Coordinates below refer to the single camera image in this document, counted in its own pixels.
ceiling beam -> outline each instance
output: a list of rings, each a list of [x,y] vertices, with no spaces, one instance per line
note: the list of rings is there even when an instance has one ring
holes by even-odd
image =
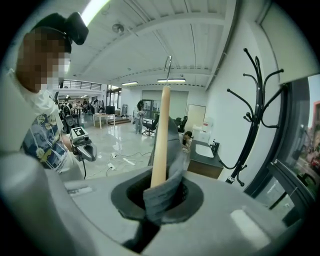
[[[138,73],[133,73],[121,77],[117,77],[111,79],[110,82],[117,82],[117,83],[127,83],[128,81],[136,81],[141,77],[150,77],[150,76],[158,76],[158,79],[166,78],[167,71],[163,69],[159,70],[149,70],[143,71]],[[206,76],[209,77],[211,71],[209,69],[200,69],[200,68],[171,68],[170,75],[197,75],[197,76]]]
[[[205,89],[207,89],[211,83],[212,78],[214,77],[214,74],[218,68],[218,64],[220,62],[220,59],[222,58],[222,55],[224,54],[224,49],[228,40],[228,36],[230,33],[232,21],[234,19],[235,11],[236,11],[236,0],[227,0],[226,2],[226,11],[225,11],[225,18],[224,18],[224,26],[223,31],[220,39],[220,43],[218,46],[218,50],[216,52],[216,58],[214,60],[211,75],[206,83]]]
[[[121,47],[124,43],[143,36],[147,33],[167,28],[172,25],[191,24],[191,23],[204,23],[210,25],[224,25],[224,17],[217,13],[182,13],[165,16],[159,19],[154,19],[140,26],[135,27],[131,32],[126,31],[123,35],[119,36],[116,40],[109,43],[103,50],[101,50],[82,70],[82,74],[87,73],[99,61],[106,58],[106,56],[115,51],[116,48]]]

railing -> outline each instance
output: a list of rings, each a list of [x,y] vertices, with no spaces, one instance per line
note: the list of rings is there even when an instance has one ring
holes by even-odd
[[[64,80],[63,83],[53,86],[53,89],[80,89],[80,90],[100,91],[101,84],[94,83],[94,82]]]

door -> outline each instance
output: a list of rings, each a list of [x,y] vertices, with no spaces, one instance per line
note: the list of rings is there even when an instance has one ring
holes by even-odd
[[[205,106],[191,105],[188,104],[186,109],[186,116],[188,116],[188,121],[185,124],[185,131],[193,130],[193,126],[202,126],[206,114]]]

wooden stick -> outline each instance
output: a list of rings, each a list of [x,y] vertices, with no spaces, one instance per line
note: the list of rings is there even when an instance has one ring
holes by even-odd
[[[164,86],[162,90],[159,123],[156,132],[156,144],[150,185],[151,188],[166,181],[169,108],[170,87]]]

black coat rack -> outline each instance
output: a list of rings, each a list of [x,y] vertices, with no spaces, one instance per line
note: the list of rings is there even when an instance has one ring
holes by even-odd
[[[250,53],[248,52],[247,48],[244,48],[243,51],[247,54],[247,56],[249,57],[254,70],[255,70],[255,74],[257,79],[255,79],[255,77],[253,75],[250,74],[243,74],[244,77],[250,77],[254,80],[255,85],[256,85],[256,100],[255,100],[255,110],[253,111],[252,107],[250,106],[250,104],[241,96],[239,96],[238,94],[236,94],[235,92],[233,92],[230,89],[227,89],[226,91],[228,93],[233,94],[234,96],[236,96],[238,99],[242,100],[248,107],[250,112],[247,112],[245,114],[245,116],[243,117],[246,121],[248,121],[249,123],[251,123],[250,126],[250,130],[248,133],[248,136],[246,138],[244,147],[241,151],[241,154],[237,160],[237,162],[235,163],[235,165],[233,167],[228,167],[226,166],[221,160],[220,163],[227,169],[232,170],[234,169],[233,173],[231,174],[231,176],[228,177],[228,179],[225,181],[227,183],[232,184],[236,180],[239,182],[239,184],[241,185],[241,187],[243,187],[245,184],[239,179],[239,173],[245,169],[247,167],[247,165],[244,165],[249,154],[250,151],[254,145],[255,139],[257,137],[257,133],[258,133],[258,129],[259,129],[259,125],[260,122],[267,128],[279,128],[279,125],[266,125],[263,121],[263,115],[264,112],[266,111],[267,107],[269,107],[270,103],[273,102],[275,100],[275,98],[277,98],[282,91],[287,89],[287,85],[286,84],[282,84],[280,86],[280,89],[271,97],[271,99],[265,104],[265,96],[266,96],[266,83],[268,81],[268,79],[276,74],[282,73],[284,72],[283,69],[280,69],[278,71],[275,71],[271,74],[269,74],[264,82],[262,79],[262,74],[261,74],[261,69],[260,69],[260,61],[259,58],[256,56],[255,57],[255,62],[252,59]]]

